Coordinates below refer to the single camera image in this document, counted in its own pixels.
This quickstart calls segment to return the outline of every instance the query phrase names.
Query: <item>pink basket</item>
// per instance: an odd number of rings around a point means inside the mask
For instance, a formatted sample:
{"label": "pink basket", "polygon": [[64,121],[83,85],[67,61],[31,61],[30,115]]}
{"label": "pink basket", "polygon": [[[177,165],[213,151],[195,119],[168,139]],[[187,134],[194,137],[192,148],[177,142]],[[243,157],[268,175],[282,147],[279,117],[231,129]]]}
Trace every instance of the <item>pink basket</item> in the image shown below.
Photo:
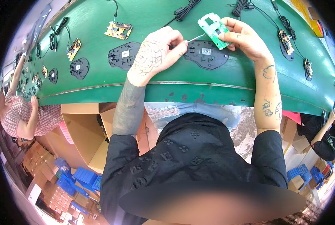
{"label": "pink basket", "polygon": [[70,144],[74,144],[74,141],[71,139],[70,133],[66,128],[65,122],[62,122],[60,124],[60,129],[61,129],[62,133],[64,134],[64,136],[66,138],[66,141],[69,142]]}

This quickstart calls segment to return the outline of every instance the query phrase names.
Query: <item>jeans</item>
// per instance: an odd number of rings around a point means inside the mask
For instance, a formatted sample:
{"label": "jeans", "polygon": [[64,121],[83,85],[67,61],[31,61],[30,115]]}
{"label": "jeans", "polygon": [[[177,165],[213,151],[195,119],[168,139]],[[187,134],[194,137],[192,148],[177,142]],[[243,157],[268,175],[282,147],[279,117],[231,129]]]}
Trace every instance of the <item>jeans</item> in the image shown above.
{"label": "jeans", "polygon": [[172,120],[187,113],[200,113],[221,121],[231,131],[240,120],[241,107],[205,103],[145,102],[145,109],[160,134]]}

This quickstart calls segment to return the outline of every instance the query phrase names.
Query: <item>tattooed hand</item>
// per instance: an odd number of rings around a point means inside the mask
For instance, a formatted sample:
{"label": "tattooed hand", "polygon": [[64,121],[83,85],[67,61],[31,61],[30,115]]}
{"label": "tattooed hand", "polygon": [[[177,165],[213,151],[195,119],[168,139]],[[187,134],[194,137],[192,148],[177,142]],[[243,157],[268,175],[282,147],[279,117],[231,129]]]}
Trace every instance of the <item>tattooed hand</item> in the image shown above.
{"label": "tattooed hand", "polygon": [[181,33],[171,27],[149,34],[128,71],[130,83],[137,87],[146,86],[155,74],[172,66],[186,52],[187,46]]}
{"label": "tattooed hand", "polygon": [[219,34],[222,41],[232,42],[228,49],[235,51],[238,47],[249,59],[260,61],[266,58],[273,58],[268,47],[259,35],[246,23],[225,17],[221,19],[230,32]]}

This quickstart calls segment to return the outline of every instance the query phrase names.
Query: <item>black t-shirt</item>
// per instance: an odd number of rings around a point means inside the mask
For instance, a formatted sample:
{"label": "black t-shirt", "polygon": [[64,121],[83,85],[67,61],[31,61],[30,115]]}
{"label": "black t-shirt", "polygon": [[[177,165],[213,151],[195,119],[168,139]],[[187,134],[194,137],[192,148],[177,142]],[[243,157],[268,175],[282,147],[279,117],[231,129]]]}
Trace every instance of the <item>black t-shirt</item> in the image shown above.
{"label": "black t-shirt", "polygon": [[140,157],[135,138],[113,135],[101,180],[102,214],[110,224],[143,224],[146,218],[119,207],[121,196],[140,187],[191,180],[234,180],[287,188],[280,134],[269,130],[255,138],[251,164],[235,152],[223,123],[197,113],[167,124],[156,146]]}
{"label": "black t-shirt", "polygon": [[[311,141],[322,129],[324,119],[321,116],[300,114],[302,125],[297,124],[297,132],[305,135],[311,145]],[[326,161],[335,160],[335,124],[327,131],[320,142],[311,145],[315,153]]]}

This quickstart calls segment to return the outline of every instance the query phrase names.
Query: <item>woman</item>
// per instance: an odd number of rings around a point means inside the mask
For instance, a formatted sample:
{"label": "woman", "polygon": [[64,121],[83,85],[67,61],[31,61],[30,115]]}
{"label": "woman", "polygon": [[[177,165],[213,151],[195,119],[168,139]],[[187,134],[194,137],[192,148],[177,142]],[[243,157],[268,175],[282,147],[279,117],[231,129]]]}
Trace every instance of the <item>woman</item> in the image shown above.
{"label": "woman", "polygon": [[312,149],[325,161],[335,160],[335,110],[327,122],[321,116],[300,114],[302,125],[297,124],[300,136],[305,135]]}
{"label": "woman", "polygon": [[0,92],[0,121],[3,129],[11,137],[33,139],[42,136],[63,122],[61,105],[39,106],[37,97],[31,96],[26,102],[22,96],[16,95],[26,53],[22,54],[16,66],[10,89],[6,96]]}

